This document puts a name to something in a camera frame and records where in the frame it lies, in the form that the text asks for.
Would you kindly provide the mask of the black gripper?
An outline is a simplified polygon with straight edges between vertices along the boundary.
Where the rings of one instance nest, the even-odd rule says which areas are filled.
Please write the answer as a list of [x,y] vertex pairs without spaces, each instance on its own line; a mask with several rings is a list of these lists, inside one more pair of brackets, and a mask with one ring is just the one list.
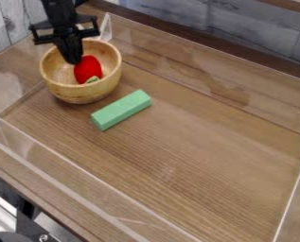
[[[34,35],[35,44],[46,44],[54,42],[58,51],[68,63],[78,64],[82,56],[82,38],[101,35],[98,27],[98,17],[94,15],[78,15],[70,24],[64,26],[52,25],[48,20],[30,25],[28,29]],[[79,29],[78,24],[91,23],[92,27]],[[39,30],[51,29],[52,33],[39,35]]]

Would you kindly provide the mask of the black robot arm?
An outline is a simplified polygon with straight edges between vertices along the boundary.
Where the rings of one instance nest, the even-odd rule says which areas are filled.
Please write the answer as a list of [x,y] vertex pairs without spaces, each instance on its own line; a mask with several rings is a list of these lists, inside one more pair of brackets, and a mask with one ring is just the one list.
[[30,25],[35,44],[52,43],[70,64],[80,62],[82,40],[101,35],[98,17],[76,13],[87,0],[40,0],[47,19]]

